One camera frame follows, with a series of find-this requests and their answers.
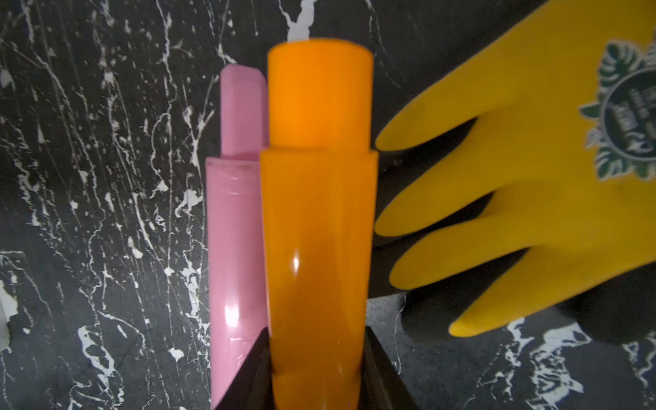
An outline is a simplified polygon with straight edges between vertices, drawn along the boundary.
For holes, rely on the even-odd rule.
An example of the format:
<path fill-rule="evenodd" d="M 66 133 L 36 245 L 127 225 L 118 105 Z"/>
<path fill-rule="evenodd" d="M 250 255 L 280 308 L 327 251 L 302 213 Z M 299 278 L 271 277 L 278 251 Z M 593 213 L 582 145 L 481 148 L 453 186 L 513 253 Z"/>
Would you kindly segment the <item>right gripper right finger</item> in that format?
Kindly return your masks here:
<path fill-rule="evenodd" d="M 370 326 L 366 327 L 365 333 L 360 408 L 389 410 L 419 408 Z"/>

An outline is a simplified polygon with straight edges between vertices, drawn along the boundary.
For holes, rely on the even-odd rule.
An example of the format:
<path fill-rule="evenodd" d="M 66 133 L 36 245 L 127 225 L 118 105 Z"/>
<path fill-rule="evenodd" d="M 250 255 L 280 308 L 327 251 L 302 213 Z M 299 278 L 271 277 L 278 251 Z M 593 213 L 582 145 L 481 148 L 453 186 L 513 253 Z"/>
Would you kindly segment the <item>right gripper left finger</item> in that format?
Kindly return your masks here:
<path fill-rule="evenodd" d="M 264 328 L 215 410 L 272 408 L 272 365 L 268 328 Z"/>

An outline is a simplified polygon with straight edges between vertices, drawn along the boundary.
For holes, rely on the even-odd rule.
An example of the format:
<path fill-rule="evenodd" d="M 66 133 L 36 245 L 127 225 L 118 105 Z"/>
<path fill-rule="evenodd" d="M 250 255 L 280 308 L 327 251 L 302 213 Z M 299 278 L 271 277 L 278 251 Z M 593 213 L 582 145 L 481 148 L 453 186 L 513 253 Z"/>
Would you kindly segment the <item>pink toy microphone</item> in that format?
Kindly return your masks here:
<path fill-rule="evenodd" d="M 268 89 L 256 68 L 220 72 L 220 156 L 205 162 L 211 406 L 228 391 L 268 324 L 260 153 Z"/>

